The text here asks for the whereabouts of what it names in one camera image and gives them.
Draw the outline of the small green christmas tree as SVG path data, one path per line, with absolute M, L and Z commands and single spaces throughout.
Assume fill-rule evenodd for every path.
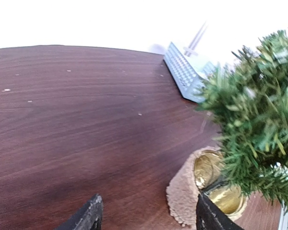
M 234 55 L 234 66 L 218 66 L 204 80 L 198 106 L 220 127 L 222 179 L 288 212 L 288 29 Z

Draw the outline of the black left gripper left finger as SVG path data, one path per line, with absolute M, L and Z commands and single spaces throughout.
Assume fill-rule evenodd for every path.
M 56 230 L 101 230 L 102 217 L 102 196 L 95 194 Z

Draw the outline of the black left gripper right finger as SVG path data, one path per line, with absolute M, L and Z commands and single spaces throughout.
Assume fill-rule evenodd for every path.
M 197 230 L 243 230 L 223 213 L 205 194 L 198 195 L 196 205 Z

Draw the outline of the burlap tree pot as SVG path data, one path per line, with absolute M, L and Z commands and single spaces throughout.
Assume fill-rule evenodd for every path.
M 221 175 L 223 154 L 207 146 L 190 154 L 166 188 L 170 215 L 183 227 L 196 229 L 199 194 L 207 195 L 232 221 L 238 220 L 248 202 L 241 188 L 229 185 Z

